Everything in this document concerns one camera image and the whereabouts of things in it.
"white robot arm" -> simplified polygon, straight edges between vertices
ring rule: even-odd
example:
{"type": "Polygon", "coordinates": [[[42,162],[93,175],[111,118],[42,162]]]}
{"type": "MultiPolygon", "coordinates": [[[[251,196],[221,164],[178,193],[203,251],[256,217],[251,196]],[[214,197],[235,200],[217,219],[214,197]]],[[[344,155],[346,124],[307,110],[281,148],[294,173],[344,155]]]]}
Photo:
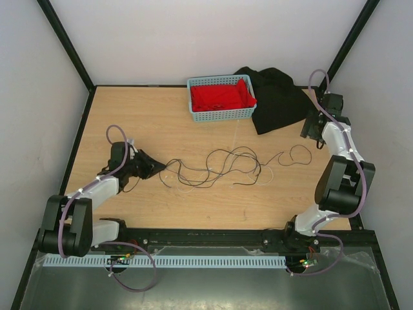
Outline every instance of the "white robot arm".
{"type": "Polygon", "coordinates": [[[126,227],[125,221],[103,218],[93,223],[92,211],[107,199],[119,194],[130,177],[147,179],[165,167],[142,150],[137,150],[133,140],[128,140],[127,144],[113,143],[108,166],[98,174],[94,182],[96,184],[90,184],[85,189],[66,196],[53,195],[48,199],[37,239],[39,250],[57,254],[61,246],[65,255],[82,257],[92,246],[116,240],[121,227],[126,227]],[[59,226],[65,216],[64,208],[69,210],[65,220],[71,219],[71,223],[64,223],[60,239],[59,226]]]}

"tangled cable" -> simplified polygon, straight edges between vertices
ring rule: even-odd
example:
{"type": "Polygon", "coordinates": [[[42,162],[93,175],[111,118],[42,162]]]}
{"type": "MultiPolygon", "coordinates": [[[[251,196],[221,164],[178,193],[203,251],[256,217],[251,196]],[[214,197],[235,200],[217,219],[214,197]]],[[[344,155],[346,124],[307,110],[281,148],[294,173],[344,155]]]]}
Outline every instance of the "tangled cable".
{"type": "MultiPolygon", "coordinates": [[[[260,163],[260,161],[258,160],[257,154],[256,154],[251,148],[246,147],[246,146],[236,147],[235,149],[233,149],[233,150],[231,150],[231,151],[229,151],[229,150],[224,150],[224,149],[216,149],[216,150],[213,150],[211,153],[209,153],[209,155],[206,157],[206,160],[205,160],[205,168],[201,168],[201,169],[198,169],[198,168],[190,168],[190,167],[188,167],[187,165],[184,164],[183,160],[174,158],[174,159],[170,160],[170,161],[166,164],[166,170],[168,170],[168,171],[173,172],[174,174],[176,174],[176,175],[177,175],[177,181],[178,181],[179,183],[181,183],[181,184],[183,184],[183,185],[186,185],[186,186],[189,186],[189,187],[192,187],[192,189],[195,189],[195,188],[198,188],[198,189],[207,189],[207,188],[213,186],[213,184],[215,184],[215,182],[216,182],[217,180],[219,180],[220,178],[222,178],[223,176],[226,176],[227,174],[229,174],[229,173],[231,173],[231,172],[235,172],[235,171],[238,171],[238,172],[241,172],[241,173],[246,174],[246,175],[248,176],[248,178],[250,178],[250,180],[251,180],[252,182],[251,182],[251,183],[240,183],[240,182],[236,182],[236,183],[234,183],[234,185],[254,185],[254,184],[264,185],[264,184],[259,184],[259,183],[257,183],[257,181],[258,181],[258,179],[259,179],[259,176],[260,176],[261,173],[262,173],[262,170],[263,170],[262,168],[263,168],[263,167],[267,167],[267,168],[269,168],[269,169],[271,170],[271,168],[268,167],[268,164],[269,164],[272,160],[274,160],[275,158],[277,158],[278,163],[279,163],[281,166],[284,166],[284,167],[289,167],[289,166],[292,166],[292,165],[310,165],[310,163],[312,162],[312,153],[311,153],[311,151],[310,151],[306,146],[304,146],[304,145],[302,145],[302,144],[297,144],[297,145],[294,145],[289,151],[281,151],[281,152],[278,152],[276,155],[274,155],[274,156],[273,156],[270,160],[268,160],[266,163],[260,163]],[[304,148],[304,149],[308,152],[308,154],[309,154],[309,160],[308,160],[308,161],[306,161],[306,162],[294,161],[294,158],[293,158],[293,156],[292,156],[292,152],[293,152],[293,150],[296,149],[297,147],[304,148]],[[227,153],[227,156],[226,156],[226,158],[225,158],[225,160],[224,160],[224,162],[223,162],[222,169],[219,170],[219,171],[214,171],[214,170],[210,167],[210,158],[211,158],[211,155],[213,155],[213,154],[215,154],[215,153],[217,153],[217,152],[227,153]],[[289,157],[290,157],[290,159],[291,159],[291,161],[293,161],[293,162],[292,162],[292,163],[289,163],[289,164],[282,163],[281,158],[282,158],[282,155],[284,155],[284,154],[288,154],[289,157]],[[236,162],[239,158],[250,158],[250,159],[254,162],[254,164],[255,164],[254,167],[253,167],[252,169],[250,169],[250,170],[241,170],[241,169],[233,168],[235,162],[236,162]],[[172,169],[170,168],[173,164],[176,164],[176,163],[178,163],[177,171],[176,171],[176,170],[172,170],[172,169]],[[187,169],[187,170],[190,170],[190,171],[202,172],[202,174],[200,175],[200,177],[198,178],[198,180],[189,180],[187,177],[185,177],[185,176],[183,175],[183,173],[182,173],[182,170],[183,170],[183,169],[187,169]]],[[[159,179],[161,180],[161,182],[162,182],[165,186],[167,186],[167,187],[169,187],[169,188],[172,188],[172,186],[166,184],[165,181],[163,180],[162,172],[159,173],[159,179]]]]}

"white wall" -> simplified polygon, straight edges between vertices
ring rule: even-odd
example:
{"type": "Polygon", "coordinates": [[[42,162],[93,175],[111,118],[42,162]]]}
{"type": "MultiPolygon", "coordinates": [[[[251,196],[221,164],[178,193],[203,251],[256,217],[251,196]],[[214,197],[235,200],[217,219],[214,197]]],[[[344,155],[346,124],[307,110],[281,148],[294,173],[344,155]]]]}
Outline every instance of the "white wall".
{"type": "Polygon", "coordinates": [[[86,98],[36,1],[0,1],[0,309],[58,192],[86,98]]]}
{"type": "Polygon", "coordinates": [[[412,1],[382,1],[333,80],[360,153],[376,165],[362,219],[377,232],[401,309],[413,269],[412,1]]]}
{"type": "Polygon", "coordinates": [[[97,84],[177,84],[276,67],[306,85],[365,0],[52,0],[97,84]]]}

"red cloth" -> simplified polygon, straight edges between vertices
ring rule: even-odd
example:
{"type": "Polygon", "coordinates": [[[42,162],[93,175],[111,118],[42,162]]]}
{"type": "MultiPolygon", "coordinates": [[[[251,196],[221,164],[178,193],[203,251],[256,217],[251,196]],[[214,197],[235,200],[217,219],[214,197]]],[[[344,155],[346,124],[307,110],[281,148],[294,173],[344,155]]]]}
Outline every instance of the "red cloth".
{"type": "Polygon", "coordinates": [[[252,108],[257,102],[243,79],[237,85],[193,86],[191,97],[194,112],[252,108]]]}

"black metal frame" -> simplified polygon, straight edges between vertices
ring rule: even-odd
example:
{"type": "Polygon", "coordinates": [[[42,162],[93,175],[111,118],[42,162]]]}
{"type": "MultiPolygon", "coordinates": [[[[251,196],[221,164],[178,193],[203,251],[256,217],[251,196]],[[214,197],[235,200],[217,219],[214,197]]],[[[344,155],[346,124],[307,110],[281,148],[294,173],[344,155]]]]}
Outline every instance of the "black metal frame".
{"type": "MultiPolygon", "coordinates": [[[[59,193],[64,194],[66,191],[66,186],[72,171],[74,160],[76,158],[77,150],[85,129],[86,121],[96,89],[98,86],[106,87],[186,87],[186,85],[94,85],[90,79],[84,65],[81,62],[79,55],[77,54],[72,42],[69,39],[63,25],[61,24],[56,12],[54,11],[49,0],[37,0],[40,7],[42,8],[45,16],[49,20],[52,28],[54,29],[56,35],[58,36],[60,42],[65,48],[69,58],[73,62],[76,70],[78,71],[83,83],[89,90],[89,97],[86,102],[85,110],[81,119],[79,129],[77,131],[76,139],[68,165],[65,171],[65,175],[61,184],[59,193]]],[[[347,38],[345,39],[343,45],[341,46],[337,56],[335,57],[333,63],[331,64],[328,74],[330,79],[333,79],[336,75],[339,67],[344,62],[348,52],[355,43],[358,35],[360,35],[363,27],[366,25],[369,17],[372,15],[374,9],[378,5],[379,0],[367,0],[365,6],[363,7],[359,17],[354,23],[351,31],[349,32],[347,38]]],[[[327,87],[327,81],[323,80],[319,87],[314,87],[317,95],[324,93],[327,87]]],[[[330,234],[335,234],[340,237],[346,247],[371,247],[374,258],[376,259],[376,264],[381,273],[381,279],[383,285],[385,286],[385,291],[387,294],[388,302],[391,309],[399,309],[396,296],[394,294],[390,278],[387,273],[387,268],[385,266],[383,256],[376,238],[374,231],[364,229],[363,222],[361,221],[360,215],[350,219],[351,231],[328,231],[330,234]]],[[[279,238],[279,230],[249,230],[249,231],[238,231],[238,230],[202,230],[202,229],[126,229],[126,233],[129,237],[136,239],[141,245],[145,244],[144,239],[147,240],[145,247],[148,246],[161,246],[161,245],[213,245],[213,246],[234,246],[234,247],[251,247],[255,249],[262,249],[267,252],[274,251],[271,248],[271,239],[279,238]]],[[[327,238],[319,238],[319,246],[336,246],[335,240],[327,238]]],[[[23,272],[22,279],[20,281],[19,287],[17,289],[14,302],[12,304],[12,309],[19,309],[20,304],[23,300],[25,289],[30,277],[32,266],[35,262],[35,257],[37,254],[37,244],[35,242],[32,251],[30,253],[29,259],[27,261],[25,270],[23,272]]],[[[285,252],[285,255],[296,255],[297,253],[285,252]]]]}

